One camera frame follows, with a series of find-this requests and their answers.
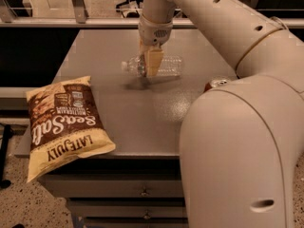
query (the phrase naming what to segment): chip bag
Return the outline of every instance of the chip bag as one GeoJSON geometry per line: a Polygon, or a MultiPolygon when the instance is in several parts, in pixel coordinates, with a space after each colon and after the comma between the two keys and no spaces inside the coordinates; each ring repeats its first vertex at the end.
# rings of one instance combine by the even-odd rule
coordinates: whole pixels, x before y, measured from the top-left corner
{"type": "Polygon", "coordinates": [[[31,148],[28,182],[78,158],[115,149],[100,120],[90,77],[27,92],[31,148]]]}

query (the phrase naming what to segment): plastic bottle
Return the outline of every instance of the plastic bottle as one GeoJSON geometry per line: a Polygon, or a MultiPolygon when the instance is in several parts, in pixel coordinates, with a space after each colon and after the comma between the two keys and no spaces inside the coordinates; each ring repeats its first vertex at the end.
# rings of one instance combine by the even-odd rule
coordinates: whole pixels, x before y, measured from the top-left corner
{"type": "MultiPolygon", "coordinates": [[[[157,77],[180,76],[182,67],[183,59],[180,56],[163,56],[157,77]]],[[[145,67],[143,57],[132,57],[129,61],[122,62],[122,70],[139,77],[144,76],[145,67]]]]}

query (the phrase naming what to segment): drawer handle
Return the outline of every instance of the drawer handle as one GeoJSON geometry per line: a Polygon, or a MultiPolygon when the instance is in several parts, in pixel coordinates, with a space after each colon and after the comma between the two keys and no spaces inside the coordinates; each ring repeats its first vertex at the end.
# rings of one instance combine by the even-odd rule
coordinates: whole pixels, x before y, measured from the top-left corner
{"type": "Polygon", "coordinates": [[[141,196],[142,197],[148,197],[150,195],[150,193],[148,193],[147,191],[146,191],[146,188],[144,187],[143,188],[143,191],[141,192],[141,196]]]}
{"type": "Polygon", "coordinates": [[[145,215],[143,216],[143,218],[144,218],[145,220],[151,219],[151,216],[149,215],[149,211],[146,211],[146,212],[145,212],[145,215]]]}

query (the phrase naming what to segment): drawer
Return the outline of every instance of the drawer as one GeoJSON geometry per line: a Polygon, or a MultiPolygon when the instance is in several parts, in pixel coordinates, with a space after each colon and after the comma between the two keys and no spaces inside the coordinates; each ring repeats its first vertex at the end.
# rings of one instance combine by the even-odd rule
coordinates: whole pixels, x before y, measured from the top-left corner
{"type": "Polygon", "coordinates": [[[78,217],[186,218],[184,199],[72,199],[67,208],[78,217]]]}
{"type": "Polygon", "coordinates": [[[185,218],[85,218],[85,225],[99,228],[189,228],[185,218]]]}
{"type": "Polygon", "coordinates": [[[182,198],[181,180],[162,175],[44,175],[39,182],[63,198],[182,198]]]}

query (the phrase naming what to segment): metal table surface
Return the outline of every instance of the metal table surface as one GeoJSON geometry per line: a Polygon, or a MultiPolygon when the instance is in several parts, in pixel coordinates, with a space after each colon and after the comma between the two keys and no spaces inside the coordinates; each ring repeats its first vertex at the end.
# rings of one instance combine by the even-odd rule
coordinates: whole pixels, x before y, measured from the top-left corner
{"type": "MultiPolygon", "coordinates": [[[[180,77],[137,78],[122,72],[121,62],[137,55],[136,29],[80,30],[56,81],[91,76],[92,90],[109,137],[111,153],[95,158],[177,158],[182,119],[210,78],[235,77],[234,71],[194,28],[172,30],[165,55],[184,60],[180,77]]],[[[16,156],[29,155],[29,130],[16,156]]]]}

